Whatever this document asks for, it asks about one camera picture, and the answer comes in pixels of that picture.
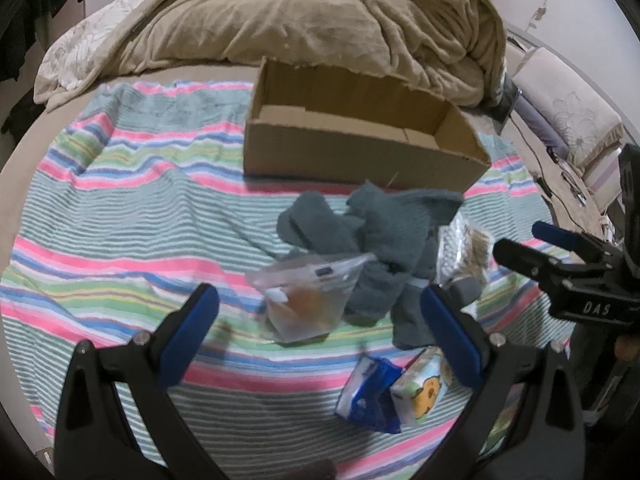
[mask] floral pillow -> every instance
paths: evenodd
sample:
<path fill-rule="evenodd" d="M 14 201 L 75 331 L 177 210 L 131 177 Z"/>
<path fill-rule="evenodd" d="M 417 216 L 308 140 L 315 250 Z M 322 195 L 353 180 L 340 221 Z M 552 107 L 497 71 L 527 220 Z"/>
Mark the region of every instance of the floral pillow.
<path fill-rule="evenodd" d="M 567 160 L 581 171 L 624 137 L 616 111 L 546 48 L 527 56 L 513 80 L 567 143 Z"/>

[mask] blue gripper pad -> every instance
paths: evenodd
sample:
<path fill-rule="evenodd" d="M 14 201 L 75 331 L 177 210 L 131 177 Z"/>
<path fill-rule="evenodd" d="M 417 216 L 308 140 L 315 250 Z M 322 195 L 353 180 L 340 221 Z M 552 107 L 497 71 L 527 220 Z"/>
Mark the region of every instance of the blue gripper pad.
<path fill-rule="evenodd" d="M 218 291 L 214 286 L 208 286 L 162 349 L 158 365 L 160 388 L 166 390 L 180 383 L 219 310 Z"/>
<path fill-rule="evenodd" d="M 575 251 L 578 235 L 555 225 L 537 221 L 531 226 L 531 234 L 534 238 L 560 247 L 565 251 Z"/>
<path fill-rule="evenodd" d="M 460 384 L 473 389 L 479 388 L 484 382 L 480 351 L 469 339 L 455 314 L 433 290 L 435 287 L 437 285 L 427 286 L 420 296 L 422 317 Z"/>

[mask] metal bolt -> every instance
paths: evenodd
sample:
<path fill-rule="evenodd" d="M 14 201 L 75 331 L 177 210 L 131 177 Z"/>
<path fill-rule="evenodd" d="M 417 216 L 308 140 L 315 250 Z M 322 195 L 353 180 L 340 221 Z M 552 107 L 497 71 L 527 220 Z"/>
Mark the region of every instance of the metal bolt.
<path fill-rule="evenodd" d="M 138 332 L 133 336 L 133 344 L 138 346 L 146 345 L 149 341 L 151 341 L 151 334 L 149 332 Z"/>
<path fill-rule="evenodd" d="M 562 344 L 562 341 L 558 340 L 558 339 L 554 339 L 551 342 L 551 349 L 556 352 L 557 354 L 561 354 L 562 352 L 564 352 L 564 345 Z"/>
<path fill-rule="evenodd" d="M 494 345 L 495 347 L 500 348 L 507 342 L 507 338 L 501 332 L 493 332 L 489 334 L 489 343 Z"/>
<path fill-rule="evenodd" d="M 91 348 L 91 342 L 87 339 L 78 343 L 78 353 L 80 354 L 86 354 L 89 348 Z"/>

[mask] striped blanket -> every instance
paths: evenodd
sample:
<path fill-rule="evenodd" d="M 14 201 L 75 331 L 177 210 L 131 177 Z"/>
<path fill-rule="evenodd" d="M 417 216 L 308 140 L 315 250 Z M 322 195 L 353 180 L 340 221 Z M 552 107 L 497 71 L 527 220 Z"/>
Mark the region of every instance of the striped blanket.
<path fill-rule="evenodd" d="M 271 477 L 331 457 L 341 478 L 407 478 L 451 427 L 468 393 L 453 388 L 423 427 L 363 431 L 333 415 L 362 354 L 404 365 L 389 319 L 347 324 L 324 341 L 280 346 L 260 333 L 260 295 L 244 273 L 290 247 L 278 214 L 305 189 L 337 211 L 353 187 L 242 175 L 244 82 L 138 82 L 102 87 L 41 161 L 0 284 L 8 347 L 33 413 L 54 434 L 74 345 L 124 343 L 153 330 L 200 282 L 217 286 L 220 315 L 181 386 L 170 395 L 197 439 L 231 478 Z M 482 136 L 493 165 L 466 194 L 469 219 L 495 237 L 531 239 L 549 212 L 512 147 Z M 487 330 L 542 345 L 567 337 L 547 299 L 495 264 L 479 301 Z M 130 393 L 120 395 L 144 453 L 161 460 Z"/>

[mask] blue package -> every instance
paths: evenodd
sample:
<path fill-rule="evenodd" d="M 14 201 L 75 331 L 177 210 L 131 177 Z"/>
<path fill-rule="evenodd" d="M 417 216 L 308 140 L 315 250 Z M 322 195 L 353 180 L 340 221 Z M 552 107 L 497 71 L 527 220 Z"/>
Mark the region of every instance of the blue package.
<path fill-rule="evenodd" d="M 383 433 L 400 433 L 389 388 L 402 368 L 388 359 L 363 356 L 338 397 L 335 414 L 356 426 Z"/>

